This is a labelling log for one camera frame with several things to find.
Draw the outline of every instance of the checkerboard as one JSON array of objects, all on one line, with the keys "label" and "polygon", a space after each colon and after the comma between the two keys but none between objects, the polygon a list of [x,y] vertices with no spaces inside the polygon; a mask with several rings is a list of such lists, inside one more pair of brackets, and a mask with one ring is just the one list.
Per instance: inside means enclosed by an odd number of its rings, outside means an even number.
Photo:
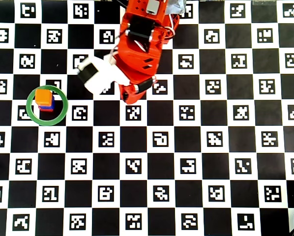
[{"label": "checkerboard", "polygon": [[[266,236],[294,228],[294,0],[188,1],[158,82],[94,97],[85,57],[117,45],[111,1],[0,1],[0,236]],[[66,118],[39,126],[55,85]],[[62,109],[39,112],[53,119]]]}]

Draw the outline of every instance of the green ring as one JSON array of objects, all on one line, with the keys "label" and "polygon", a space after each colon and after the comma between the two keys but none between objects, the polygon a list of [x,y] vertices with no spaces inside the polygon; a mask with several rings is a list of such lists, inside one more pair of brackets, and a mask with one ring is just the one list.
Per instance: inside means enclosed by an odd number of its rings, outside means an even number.
[{"label": "green ring", "polygon": [[[56,117],[55,119],[52,119],[52,120],[42,120],[42,119],[39,119],[33,113],[32,108],[31,108],[31,104],[32,104],[33,98],[35,96],[35,91],[37,89],[48,89],[53,92],[56,92],[61,97],[61,99],[63,101],[63,109],[58,117]],[[44,125],[44,126],[56,125],[57,123],[61,122],[64,119],[64,117],[66,116],[67,110],[68,110],[68,100],[67,100],[66,95],[62,92],[62,90],[60,90],[58,87],[55,87],[53,85],[43,85],[43,86],[37,87],[29,94],[29,96],[27,98],[27,103],[26,103],[27,114],[34,122],[36,122],[39,125]]]}]

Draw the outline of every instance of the orange cube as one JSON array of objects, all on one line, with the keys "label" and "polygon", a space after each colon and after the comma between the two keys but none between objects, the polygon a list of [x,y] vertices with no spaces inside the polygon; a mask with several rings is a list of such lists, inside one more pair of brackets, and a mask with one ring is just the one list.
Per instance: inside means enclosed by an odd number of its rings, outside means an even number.
[{"label": "orange cube", "polygon": [[52,92],[48,89],[35,91],[35,102],[38,106],[50,107],[52,105]]}]

